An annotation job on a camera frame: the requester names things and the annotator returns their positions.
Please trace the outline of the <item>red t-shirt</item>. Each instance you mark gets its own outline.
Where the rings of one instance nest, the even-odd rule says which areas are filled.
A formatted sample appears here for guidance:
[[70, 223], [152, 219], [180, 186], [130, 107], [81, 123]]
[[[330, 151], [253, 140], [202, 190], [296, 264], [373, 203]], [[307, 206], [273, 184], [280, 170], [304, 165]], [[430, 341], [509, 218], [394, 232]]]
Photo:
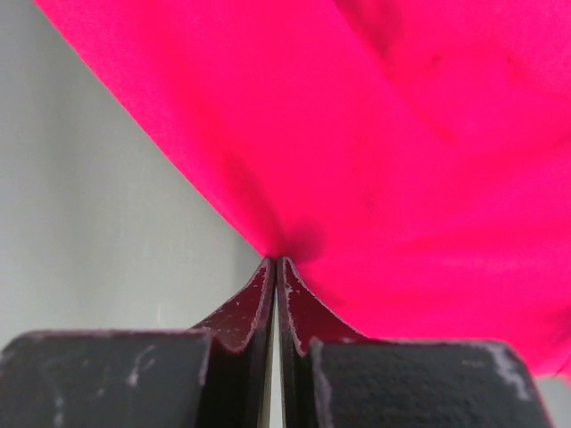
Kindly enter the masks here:
[[42, 1], [263, 256], [378, 338], [570, 372], [567, 1]]

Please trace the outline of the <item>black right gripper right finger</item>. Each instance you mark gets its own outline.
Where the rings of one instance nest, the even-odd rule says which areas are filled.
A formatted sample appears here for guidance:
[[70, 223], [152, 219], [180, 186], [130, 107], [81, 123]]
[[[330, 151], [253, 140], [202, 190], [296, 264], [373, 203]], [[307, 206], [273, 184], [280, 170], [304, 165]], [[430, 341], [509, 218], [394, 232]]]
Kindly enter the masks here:
[[549, 427], [523, 361], [498, 342], [374, 340], [277, 262], [287, 427]]

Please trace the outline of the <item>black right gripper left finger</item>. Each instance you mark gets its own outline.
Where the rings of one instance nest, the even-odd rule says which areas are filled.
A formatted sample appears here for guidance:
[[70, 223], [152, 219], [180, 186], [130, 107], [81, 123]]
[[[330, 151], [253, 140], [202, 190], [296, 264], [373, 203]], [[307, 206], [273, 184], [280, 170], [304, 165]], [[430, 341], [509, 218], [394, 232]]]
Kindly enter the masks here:
[[1, 352], [4, 427], [265, 427], [276, 264], [186, 330], [44, 330]]

